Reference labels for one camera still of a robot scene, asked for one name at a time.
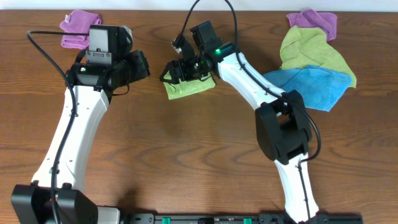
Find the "wooden table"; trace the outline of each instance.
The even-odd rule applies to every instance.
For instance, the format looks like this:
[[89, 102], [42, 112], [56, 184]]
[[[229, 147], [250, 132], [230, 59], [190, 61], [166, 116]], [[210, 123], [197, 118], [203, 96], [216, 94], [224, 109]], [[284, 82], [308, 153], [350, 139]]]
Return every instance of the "wooden table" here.
[[[0, 11], [0, 222], [16, 223], [10, 198], [29, 184], [57, 127], [65, 86], [26, 39], [60, 30], [70, 11]], [[284, 209], [277, 169], [256, 141], [254, 113], [221, 80], [204, 93], [169, 101], [159, 75], [178, 58], [170, 46], [187, 12], [98, 11], [104, 24], [133, 29], [151, 76], [114, 98], [87, 164], [86, 195], [129, 212], [259, 213]], [[238, 12], [239, 44], [261, 73], [281, 65], [287, 12]], [[358, 79], [330, 113], [309, 110], [323, 150], [309, 164], [313, 194], [331, 213], [361, 213], [366, 223], [398, 222], [398, 14], [339, 12], [331, 45]], [[194, 12], [187, 28], [211, 20], [233, 40], [230, 12]], [[35, 36], [64, 69], [77, 50], [60, 37]]]

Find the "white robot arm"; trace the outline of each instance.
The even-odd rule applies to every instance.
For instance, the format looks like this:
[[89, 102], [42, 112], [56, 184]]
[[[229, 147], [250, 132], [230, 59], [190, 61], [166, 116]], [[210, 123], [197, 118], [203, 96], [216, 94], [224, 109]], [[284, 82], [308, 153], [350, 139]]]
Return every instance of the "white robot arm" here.
[[[77, 101], [77, 116], [72, 125], [70, 134], [63, 147], [63, 152], [58, 164], [57, 186], [61, 189], [64, 183], [69, 183], [72, 189], [84, 192], [85, 172], [88, 155], [91, 151], [94, 136], [101, 118], [108, 109], [109, 101], [104, 90], [93, 91], [92, 86], [73, 87]], [[50, 145], [50, 149], [32, 178], [40, 187], [50, 187], [52, 165], [58, 146], [70, 118], [72, 101], [69, 90], [65, 92], [65, 103], [60, 122]]]
[[[267, 81], [259, 72], [257, 72], [246, 60], [243, 53], [239, 53], [242, 63], [255, 75], [257, 80], [260, 80], [270, 91], [282, 95], [284, 90], [274, 86]], [[218, 64], [220, 77], [222, 80], [231, 84], [252, 106], [254, 110], [258, 109], [263, 103], [272, 103], [277, 98], [266, 93], [249, 75], [241, 68], [236, 54], [231, 54], [224, 58]], [[298, 163], [302, 159], [306, 159], [307, 154], [299, 154], [289, 160], [289, 164], [283, 165], [278, 160], [275, 160], [275, 165], [279, 171], [280, 180], [285, 192], [285, 209], [289, 216], [295, 222], [304, 222], [308, 220], [307, 207], [304, 200], [304, 191], [297, 169]], [[318, 205], [312, 195], [310, 178], [308, 176], [307, 163], [302, 164], [302, 174], [304, 184], [306, 186], [308, 205], [310, 207], [310, 215], [314, 217], [319, 211]]]

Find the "green connector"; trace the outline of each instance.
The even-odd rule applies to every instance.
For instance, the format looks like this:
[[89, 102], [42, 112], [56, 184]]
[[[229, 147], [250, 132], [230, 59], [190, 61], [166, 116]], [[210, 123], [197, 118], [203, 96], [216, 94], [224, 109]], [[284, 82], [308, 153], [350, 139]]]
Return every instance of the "green connector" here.
[[162, 219], [162, 224], [170, 224], [171, 223], [171, 219], [170, 218], [163, 218]]
[[251, 218], [244, 218], [243, 224], [251, 224]]

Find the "microfiber cloth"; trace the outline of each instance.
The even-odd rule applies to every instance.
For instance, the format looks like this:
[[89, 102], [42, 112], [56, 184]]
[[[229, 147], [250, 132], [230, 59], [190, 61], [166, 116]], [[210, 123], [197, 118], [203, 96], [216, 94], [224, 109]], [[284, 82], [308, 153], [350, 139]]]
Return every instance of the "microfiber cloth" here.
[[[171, 79], [171, 76], [169, 73], [167, 73], [164, 76], [165, 79]], [[194, 81], [187, 81], [187, 82], [181, 82], [179, 84], [169, 84], [166, 82], [163, 82], [164, 87], [166, 87], [167, 95], [169, 96], [169, 100], [174, 100], [178, 99], [184, 96], [189, 96], [195, 93], [199, 93], [201, 91], [208, 90], [210, 88], [214, 88], [216, 86], [216, 83], [213, 81], [213, 79], [209, 76], [204, 77], [206, 79], [205, 81], [200, 81], [200, 80], [194, 80]]]
[[313, 9], [305, 9], [300, 13], [290, 13], [286, 16], [290, 26], [299, 28], [321, 28], [327, 36], [327, 40], [336, 39], [337, 16], [330, 12], [317, 12]]
[[[88, 34], [90, 25], [101, 24], [100, 15], [83, 10], [74, 10], [65, 20], [61, 22], [60, 28], [65, 32], [84, 33]], [[90, 39], [88, 36], [72, 36], [64, 35], [62, 37], [61, 45], [65, 48], [85, 49], [88, 47]]]
[[276, 70], [263, 76], [286, 92], [297, 90], [304, 99], [305, 107], [327, 112], [353, 81], [347, 74], [314, 65], [303, 69]]
[[280, 58], [281, 69], [317, 65], [350, 75], [353, 81], [349, 87], [356, 87], [353, 71], [344, 58], [326, 43], [326, 34], [321, 28], [290, 28], [280, 47]]

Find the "purple cloth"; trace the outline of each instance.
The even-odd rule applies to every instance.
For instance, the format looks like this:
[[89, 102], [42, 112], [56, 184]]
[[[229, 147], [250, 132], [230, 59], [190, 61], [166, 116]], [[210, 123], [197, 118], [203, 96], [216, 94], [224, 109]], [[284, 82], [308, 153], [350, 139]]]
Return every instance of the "purple cloth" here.
[[328, 41], [336, 39], [337, 16], [330, 12], [317, 12], [306, 9], [300, 13], [290, 13], [286, 16], [290, 27], [297, 25], [299, 28], [321, 28], [327, 36]]
[[[86, 33], [90, 31], [90, 25], [101, 24], [100, 15], [83, 10], [74, 10], [69, 16], [65, 18], [60, 24], [60, 28], [65, 32]], [[72, 36], [64, 35], [62, 37], [61, 45], [65, 48], [85, 49], [89, 44], [88, 36]]]

